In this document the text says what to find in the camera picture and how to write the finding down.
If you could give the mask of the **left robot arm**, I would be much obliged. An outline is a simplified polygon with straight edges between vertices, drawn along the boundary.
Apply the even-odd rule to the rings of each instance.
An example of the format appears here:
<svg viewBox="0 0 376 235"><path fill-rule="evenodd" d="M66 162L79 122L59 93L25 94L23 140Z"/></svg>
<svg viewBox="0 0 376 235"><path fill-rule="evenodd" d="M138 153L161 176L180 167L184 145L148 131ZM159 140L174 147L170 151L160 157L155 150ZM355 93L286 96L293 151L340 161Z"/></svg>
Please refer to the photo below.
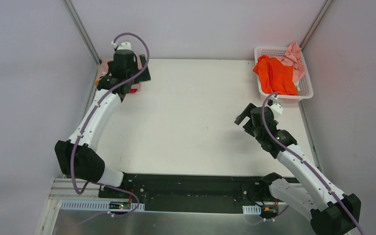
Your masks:
<svg viewBox="0 0 376 235"><path fill-rule="evenodd" d="M123 181L124 173L107 167L96 151L113 111L134 84L151 78L146 56L136 55L128 48L117 49L107 65L107 74L97 81L91 108L68 140L56 143L55 154L63 174L110 185L116 197L124 198L130 191L130 185Z"/></svg>

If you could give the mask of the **dusty pink graphic t-shirt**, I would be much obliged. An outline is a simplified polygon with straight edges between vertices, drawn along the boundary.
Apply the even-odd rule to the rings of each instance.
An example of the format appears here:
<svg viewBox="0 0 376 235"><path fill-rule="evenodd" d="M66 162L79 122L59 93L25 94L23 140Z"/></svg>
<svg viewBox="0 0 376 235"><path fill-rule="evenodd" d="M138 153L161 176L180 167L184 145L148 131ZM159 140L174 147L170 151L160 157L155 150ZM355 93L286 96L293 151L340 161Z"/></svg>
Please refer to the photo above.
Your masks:
<svg viewBox="0 0 376 235"><path fill-rule="evenodd" d="M97 86L98 85L98 82L99 80L107 75L107 72L108 72L108 62L110 61L113 61L113 58L109 58L109 59L102 59L102 62L101 64L98 66L97 68L97 76L96 76L96 81L95 81L95 85ZM137 64L138 64L138 69L141 69L142 68L142 65L141 65L141 61L139 58L137 58ZM138 84L133 84L132 89L140 89L141 88L141 83L138 83Z"/></svg>

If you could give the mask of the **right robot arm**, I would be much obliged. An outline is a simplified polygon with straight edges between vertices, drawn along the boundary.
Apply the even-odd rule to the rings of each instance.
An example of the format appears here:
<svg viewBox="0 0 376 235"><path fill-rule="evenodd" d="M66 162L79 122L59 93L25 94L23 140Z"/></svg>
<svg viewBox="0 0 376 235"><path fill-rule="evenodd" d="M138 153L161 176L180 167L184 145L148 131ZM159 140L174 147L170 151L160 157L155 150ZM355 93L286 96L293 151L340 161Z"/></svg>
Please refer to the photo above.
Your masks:
<svg viewBox="0 0 376 235"><path fill-rule="evenodd" d="M299 181L302 189L285 178L270 173L260 180L259 196L266 201L279 199L305 217L317 235L344 235L359 223L361 201L355 194L347 195L332 183L306 157L295 138L277 128L276 118L282 106L270 102L257 107L250 103L235 119L244 131L254 137L261 148L284 165Z"/></svg>

